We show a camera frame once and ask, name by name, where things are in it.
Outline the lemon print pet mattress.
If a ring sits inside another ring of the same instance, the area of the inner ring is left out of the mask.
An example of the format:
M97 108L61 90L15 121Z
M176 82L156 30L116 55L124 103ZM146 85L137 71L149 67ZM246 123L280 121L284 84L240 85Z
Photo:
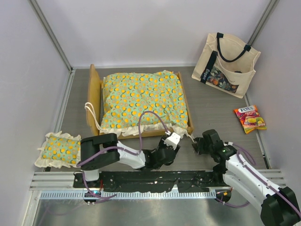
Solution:
M101 133L128 136L164 128L192 138L187 133L183 85L174 72L114 73L100 79L102 107L97 128Z

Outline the wooden pet bed frame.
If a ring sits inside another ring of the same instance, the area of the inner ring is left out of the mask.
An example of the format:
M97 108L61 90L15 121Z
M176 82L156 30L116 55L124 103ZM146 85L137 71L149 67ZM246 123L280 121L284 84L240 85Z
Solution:
M180 72L175 72L175 75L179 78L181 85L183 85L183 79ZM101 119L101 100L102 100L102 89L103 89L103 80L100 79L100 76L95 69L93 64L90 65L89 69L89 84L88 84L88 92L87 92L87 102L85 103L85 110L86 110L86 119L87 125L90 127L92 134L94 136L102 135L103 133L100 132L100 129L97 128L97 124L100 122ZM183 87L183 97L185 100L185 104L187 106L187 113L188 113L188 127L187 133L192 135L194 130L194 125L191 118L190 109L188 106L185 89ZM142 137L155 137L161 136L165 134L165 129L147 129L146 131L142 132ZM130 139L130 138L138 138L137 135L128 135L125 136L121 133L118 138L119 139Z

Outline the small lemon print pillow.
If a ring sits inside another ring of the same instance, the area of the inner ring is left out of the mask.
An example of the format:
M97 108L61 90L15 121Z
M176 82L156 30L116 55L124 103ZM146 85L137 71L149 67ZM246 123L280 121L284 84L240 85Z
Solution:
M80 135L74 137L59 131L49 132L45 138L46 141L38 149L40 154L34 163L36 167L77 167L80 162Z

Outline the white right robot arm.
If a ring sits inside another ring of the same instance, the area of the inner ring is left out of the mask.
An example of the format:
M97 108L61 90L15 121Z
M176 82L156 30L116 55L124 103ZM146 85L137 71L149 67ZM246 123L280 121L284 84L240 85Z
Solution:
M217 163L213 182L237 190L257 209L264 225L293 226L300 222L301 211L294 191L264 177L254 168L255 161L245 149L222 141L214 129L195 138L192 146L197 154L208 154Z

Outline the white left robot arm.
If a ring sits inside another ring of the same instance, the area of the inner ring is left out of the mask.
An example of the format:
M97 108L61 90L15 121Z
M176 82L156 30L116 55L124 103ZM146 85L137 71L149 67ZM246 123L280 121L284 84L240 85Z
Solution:
M80 161L77 167L83 171L84 183L94 188L99 185L99 169L119 162L135 170L157 170L171 165L180 149L181 136L168 133L153 150L135 150L121 143L114 133L88 137L80 141Z

